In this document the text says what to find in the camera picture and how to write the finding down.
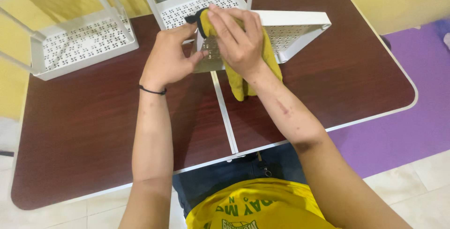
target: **black wristband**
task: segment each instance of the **black wristband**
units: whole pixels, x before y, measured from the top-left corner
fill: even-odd
[[[145,89],[142,85],[139,85],[139,88],[142,89],[143,91],[147,91],[147,92],[153,93],[153,94],[165,95],[166,92],[167,92],[167,88],[164,88],[164,91],[163,91],[163,92],[154,92],[154,91],[150,91],[150,90]]]

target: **yellow rag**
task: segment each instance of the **yellow rag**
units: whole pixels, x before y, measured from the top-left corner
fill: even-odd
[[[202,11],[202,13],[200,14],[201,25],[198,26],[201,26],[203,28],[203,32],[206,37],[217,36],[217,32],[211,25],[207,13],[208,9]],[[241,28],[244,29],[244,23],[241,20],[236,19],[236,22]],[[281,70],[275,59],[274,51],[272,50],[269,35],[267,35],[267,32],[264,28],[262,28],[262,33],[263,33],[262,52],[261,52],[262,59],[264,60],[264,62],[267,63],[267,65],[270,67],[275,76],[280,81],[282,81],[283,77],[281,76]],[[241,102],[247,95],[256,95],[256,92],[242,78],[242,76],[240,76],[227,64],[227,62],[223,59],[223,56],[221,56],[221,58],[222,61],[224,62],[225,71],[228,76],[228,82],[229,85],[231,86],[231,91],[233,92],[234,97]]]

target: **purple yoga mat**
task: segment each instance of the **purple yoga mat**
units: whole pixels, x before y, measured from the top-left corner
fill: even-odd
[[[406,111],[329,132],[362,178],[450,149],[450,52],[436,24],[386,38],[419,100]]]

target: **jeans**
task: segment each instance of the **jeans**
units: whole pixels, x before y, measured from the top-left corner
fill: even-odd
[[[267,177],[264,167],[267,167],[274,178],[307,184],[297,153],[291,144],[268,148],[260,151],[260,154],[265,166],[259,162],[254,152],[233,159],[230,163],[216,163],[174,175],[172,185],[178,192],[184,217],[217,191],[241,181]]]

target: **hand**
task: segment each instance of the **hand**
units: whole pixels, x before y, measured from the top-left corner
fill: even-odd
[[[155,45],[143,69],[139,84],[144,88],[160,92],[168,83],[177,82],[192,73],[195,65],[208,51],[200,51],[186,58],[181,45],[197,29],[195,24],[158,32]]]
[[[228,65],[245,80],[258,73],[265,65],[262,53],[262,26],[259,15],[238,8],[221,9],[209,5],[208,16],[217,32],[219,50]],[[244,22],[245,31],[234,18]]]

